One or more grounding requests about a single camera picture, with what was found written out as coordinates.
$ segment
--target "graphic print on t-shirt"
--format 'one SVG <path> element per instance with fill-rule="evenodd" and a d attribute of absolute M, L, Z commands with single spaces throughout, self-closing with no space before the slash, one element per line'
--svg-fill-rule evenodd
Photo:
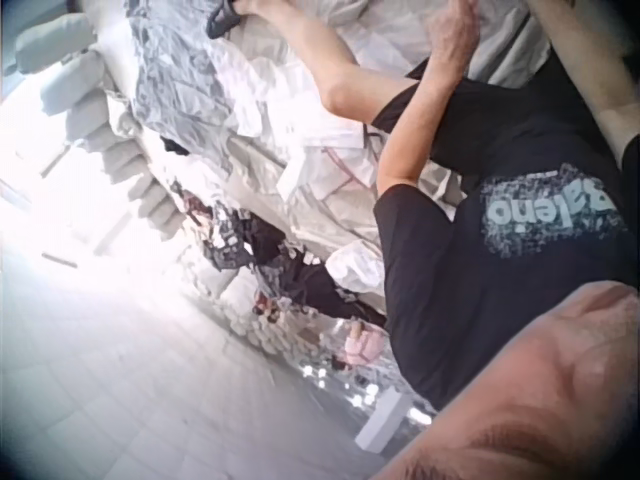
<path fill-rule="evenodd" d="M 569 164 L 509 180 L 490 179 L 481 198 L 485 243 L 503 258 L 537 253 L 560 239 L 605 238 L 625 228 L 602 182 Z"/>

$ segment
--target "sandal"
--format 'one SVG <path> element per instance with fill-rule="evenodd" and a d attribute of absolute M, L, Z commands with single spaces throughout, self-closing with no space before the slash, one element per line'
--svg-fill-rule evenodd
<path fill-rule="evenodd" d="M 242 21 L 242 16 L 231 5 L 233 0 L 217 0 L 216 3 L 218 5 L 207 21 L 207 37 L 211 40 L 222 37 Z"/>

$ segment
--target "tiled floor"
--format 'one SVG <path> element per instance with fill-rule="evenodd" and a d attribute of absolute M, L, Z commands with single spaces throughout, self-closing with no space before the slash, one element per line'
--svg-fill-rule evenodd
<path fill-rule="evenodd" d="M 360 479 L 384 464 L 346 407 L 183 298 L 22 250 L 2 252 L 0 446 L 31 478 Z"/>

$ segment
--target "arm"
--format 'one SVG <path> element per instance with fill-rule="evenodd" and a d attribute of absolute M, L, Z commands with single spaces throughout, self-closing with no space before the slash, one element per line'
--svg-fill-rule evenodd
<path fill-rule="evenodd" d="M 353 340 L 358 340 L 362 336 L 362 331 L 364 327 L 362 326 L 362 322 L 353 322 L 351 324 L 351 331 L 349 332 L 349 338 Z"/>
<path fill-rule="evenodd" d="M 378 168 L 378 193 L 417 186 L 445 109 L 478 44 L 476 0 L 449 0 L 430 25 L 433 52 L 418 89 L 398 120 Z"/>
<path fill-rule="evenodd" d="M 565 0 L 527 1 L 620 166 L 624 149 L 640 133 L 640 101 L 629 72 Z"/>

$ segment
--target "hand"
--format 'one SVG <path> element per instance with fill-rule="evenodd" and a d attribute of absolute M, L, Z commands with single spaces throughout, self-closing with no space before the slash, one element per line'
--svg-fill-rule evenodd
<path fill-rule="evenodd" d="M 480 41 L 477 8 L 478 0 L 449 0 L 428 24 L 433 45 L 429 69 L 456 83 L 464 76 Z"/>

